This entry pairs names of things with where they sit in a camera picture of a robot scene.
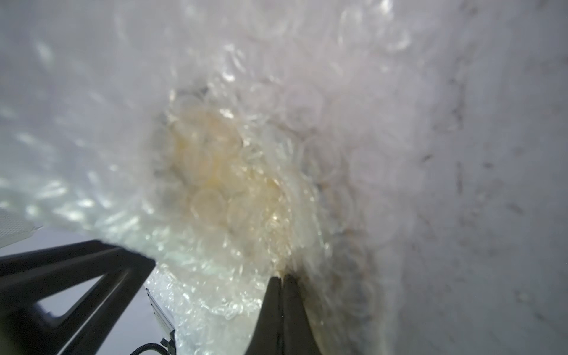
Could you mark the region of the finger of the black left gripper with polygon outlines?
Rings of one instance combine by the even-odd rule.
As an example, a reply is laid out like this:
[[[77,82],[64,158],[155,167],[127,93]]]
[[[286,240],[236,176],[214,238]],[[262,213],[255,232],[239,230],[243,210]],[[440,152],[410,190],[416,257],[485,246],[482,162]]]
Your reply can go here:
[[[96,354],[134,299],[155,261],[87,241],[1,258],[1,353]],[[93,285],[61,316],[40,301]]]

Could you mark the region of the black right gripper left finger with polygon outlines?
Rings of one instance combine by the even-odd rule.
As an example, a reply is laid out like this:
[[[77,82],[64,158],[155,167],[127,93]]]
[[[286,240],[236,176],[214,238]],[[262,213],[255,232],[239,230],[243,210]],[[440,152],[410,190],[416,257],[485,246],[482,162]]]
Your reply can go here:
[[[282,281],[271,277],[245,355],[283,354],[282,326]]]

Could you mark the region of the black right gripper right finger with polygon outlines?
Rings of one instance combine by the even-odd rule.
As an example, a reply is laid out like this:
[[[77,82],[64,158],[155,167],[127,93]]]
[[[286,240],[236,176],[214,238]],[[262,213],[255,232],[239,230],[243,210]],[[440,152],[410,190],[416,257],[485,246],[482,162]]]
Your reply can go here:
[[[297,279],[286,275],[283,281],[283,353],[321,355],[303,305]]]

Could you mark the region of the yellow patterned dinner plate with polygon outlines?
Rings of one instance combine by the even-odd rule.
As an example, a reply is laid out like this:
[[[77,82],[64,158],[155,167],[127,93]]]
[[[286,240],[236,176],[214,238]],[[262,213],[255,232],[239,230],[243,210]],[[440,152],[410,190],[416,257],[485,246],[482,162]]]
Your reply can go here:
[[[190,103],[166,111],[161,135],[180,212],[224,261],[251,273],[281,272],[320,245],[314,185],[279,128]]]

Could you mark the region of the clear bubble wrap sheet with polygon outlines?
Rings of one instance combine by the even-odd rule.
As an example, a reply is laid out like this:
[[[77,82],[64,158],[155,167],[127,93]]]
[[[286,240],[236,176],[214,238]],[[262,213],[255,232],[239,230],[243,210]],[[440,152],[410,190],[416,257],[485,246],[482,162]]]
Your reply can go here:
[[[446,1],[3,1],[1,218],[157,261],[182,354],[299,277],[324,354],[392,354]]]

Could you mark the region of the white mesh two-tier shelf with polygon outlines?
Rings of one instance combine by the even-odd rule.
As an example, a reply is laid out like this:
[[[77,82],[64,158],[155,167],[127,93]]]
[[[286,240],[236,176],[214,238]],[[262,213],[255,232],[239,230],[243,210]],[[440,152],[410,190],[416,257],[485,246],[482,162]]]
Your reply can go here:
[[[29,220],[1,209],[0,248],[30,238],[38,228]]]

